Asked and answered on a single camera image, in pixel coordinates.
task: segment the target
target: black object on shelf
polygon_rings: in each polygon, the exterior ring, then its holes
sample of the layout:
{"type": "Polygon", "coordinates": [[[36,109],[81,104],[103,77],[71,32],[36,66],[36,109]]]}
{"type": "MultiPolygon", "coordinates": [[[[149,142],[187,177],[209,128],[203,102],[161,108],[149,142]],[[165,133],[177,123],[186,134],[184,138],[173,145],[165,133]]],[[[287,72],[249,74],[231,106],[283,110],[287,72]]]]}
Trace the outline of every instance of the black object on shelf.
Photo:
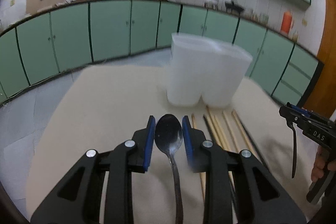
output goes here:
{"type": "Polygon", "coordinates": [[[238,5],[238,4],[235,4],[235,2],[234,2],[233,0],[231,0],[231,2],[226,1],[226,2],[225,2],[225,8],[226,8],[226,12],[227,12],[228,10],[230,10],[231,13],[232,13],[232,12],[236,12],[236,13],[238,13],[239,15],[240,15],[242,12],[244,12],[244,10],[245,10],[244,7],[242,7],[242,6],[238,5]]]}

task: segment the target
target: finger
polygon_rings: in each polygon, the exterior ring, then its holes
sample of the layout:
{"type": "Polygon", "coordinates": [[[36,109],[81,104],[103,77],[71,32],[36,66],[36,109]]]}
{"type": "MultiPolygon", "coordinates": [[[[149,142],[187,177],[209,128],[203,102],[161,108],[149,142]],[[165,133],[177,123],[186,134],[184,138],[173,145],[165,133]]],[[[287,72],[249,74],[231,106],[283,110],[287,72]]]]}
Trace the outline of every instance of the finger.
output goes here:
{"type": "Polygon", "coordinates": [[[328,170],[329,171],[336,171],[336,160],[334,160],[334,161],[332,161],[328,164],[328,170]]]}
{"type": "Polygon", "coordinates": [[[314,167],[318,167],[319,169],[323,169],[326,164],[326,161],[321,157],[317,156],[314,162],[314,167]]]}
{"type": "Polygon", "coordinates": [[[323,170],[317,168],[317,167],[314,167],[313,170],[311,171],[311,177],[316,177],[318,179],[322,178],[324,175],[324,172],[323,170]]]}

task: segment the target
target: white plastic container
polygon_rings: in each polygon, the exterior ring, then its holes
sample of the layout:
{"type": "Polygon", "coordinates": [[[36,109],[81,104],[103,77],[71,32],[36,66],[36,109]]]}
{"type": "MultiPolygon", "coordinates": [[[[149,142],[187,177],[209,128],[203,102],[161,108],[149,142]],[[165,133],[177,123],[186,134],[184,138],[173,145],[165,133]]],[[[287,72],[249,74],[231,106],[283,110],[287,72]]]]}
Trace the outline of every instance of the white plastic container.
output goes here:
{"type": "Polygon", "coordinates": [[[252,56],[231,43],[196,35],[172,34],[167,97],[175,106],[196,105],[202,96],[211,107],[226,107],[252,56]]]}

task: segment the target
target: countertop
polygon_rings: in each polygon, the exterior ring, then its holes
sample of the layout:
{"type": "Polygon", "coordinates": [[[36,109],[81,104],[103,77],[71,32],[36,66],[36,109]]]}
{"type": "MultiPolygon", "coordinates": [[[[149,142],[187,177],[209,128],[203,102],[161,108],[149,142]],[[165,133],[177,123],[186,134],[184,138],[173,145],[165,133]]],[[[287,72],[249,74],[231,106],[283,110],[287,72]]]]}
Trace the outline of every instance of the countertop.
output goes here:
{"type": "MultiPolygon", "coordinates": [[[[68,6],[72,6],[72,5],[77,5],[77,4],[84,4],[84,3],[90,3],[90,2],[96,2],[96,1],[106,1],[106,0],[73,0],[73,1],[69,1],[69,2],[65,2],[65,3],[61,3],[61,4],[55,4],[53,7],[47,7],[46,9],[44,10],[41,10],[39,12],[37,12],[36,14],[34,15],[29,15],[29,16],[26,16],[25,18],[23,18],[22,20],[19,20],[17,21],[16,23],[14,24],[11,24],[9,25],[6,29],[4,29],[2,32],[0,32],[0,36],[2,36],[3,34],[5,34],[6,32],[10,31],[11,29],[17,27],[18,25],[34,18],[34,17],[37,17],[37,16],[40,16],[40,15],[43,15],[43,14],[46,14],[48,12],[51,12],[51,11],[54,11],[54,10],[57,10],[57,9],[61,9],[61,8],[65,8],[65,7],[68,7],[68,6]]],[[[199,6],[199,5],[191,5],[191,4],[186,4],[186,3],[181,3],[181,2],[176,2],[176,1],[170,1],[170,0],[149,0],[149,1],[166,1],[166,2],[170,2],[170,3],[175,3],[175,4],[181,4],[181,5],[186,5],[186,6],[191,6],[191,7],[196,7],[196,8],[203,8],[205,9],[203,6],[199,6]]],[[[238,16],[238,15],[235,15],[235,14],[232,14],[232,13],[227,13],[226,11],[222,11],[222,10],[218,10],[217,12],[219,13],[224,13],[224,14],[228,14],[230,16],[233,16],[233,17],[237,17],[237,18],[241,18],[241,19],[244,19],[246,21],[249,21],[249,22],[252,22],[258,26],[261,26],[263,28],[267,28],[268,30],[271,30],[272,32],[274,33],[277,33],[278,35],[290,40],[291,42],[299,45],[301,48],[303,48],[307,53],[309,53],[311,56],[313,56],[314,58],[316,58],[317,60],[319,60],[317,58],[317,56],[315,54],[313,54],[312,52],[310,52],[306,47],[304,47],[303,45],[301,45],[300,43],[298,42],[294,42],[292,41],[291,39],[289,39],[287,36],[283,35],[282,33],[280,33],[279,31],[273,29],[273,28],[270,28],[268,26],[265,26],[265,25],[262,25],[260,24],[259,22],[256,22],[250,18],[246,18],[244,16],[238,16]]]]}
{"type": "MultiPolygon", "coordinates": [[[[137,66],[91,66],[82,71],[57,106],[36,148],[26,184],[28,219],[69,168],[88,149],[113,150],[145,128],[150,115],[156,120],[166,113],[180,121],[195,114],[197,128],[204,131],[205,105],[173,107],[167,101],[163,68],[137,66]]],[[[257,144],[273,176],[308,217],[319,206],[306,201],[316,147],[305,143],[298,130],[297,172],[291,178],[293,133],[280,117],[279,106],[252,80],[243,79],[225,111],[236,109],[244,126],[257,144]]],[[[212,110],[226,131],[221,109],[212,110]]],[[[237,135],[240,149],[246,149],[237,135]]],[[[186,168],[184,145],[176,153],[180,172],[185,223],[202,223],[203,199],[199,174],[186,168]]],[[[146,174],[133,174],[134,223],[174,223],[175,198],[169,161],[154,144],[146,174]]]]}

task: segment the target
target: gray floor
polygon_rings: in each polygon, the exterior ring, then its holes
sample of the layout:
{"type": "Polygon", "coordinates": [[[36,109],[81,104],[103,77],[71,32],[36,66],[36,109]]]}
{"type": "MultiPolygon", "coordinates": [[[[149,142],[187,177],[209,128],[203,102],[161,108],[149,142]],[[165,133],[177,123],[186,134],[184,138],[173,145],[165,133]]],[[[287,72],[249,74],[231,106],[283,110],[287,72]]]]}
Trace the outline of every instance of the gray floor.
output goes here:
{"type": "MultiPolygon", "coordinates": [[[[156,50],[104,65],[163,67],[170,49],[156,50]]],[[[26,179],[38,142],[59,102],[80,75],[75,71],[45,83],[0,108],[0,181],[26,216],[26,179]]]]}

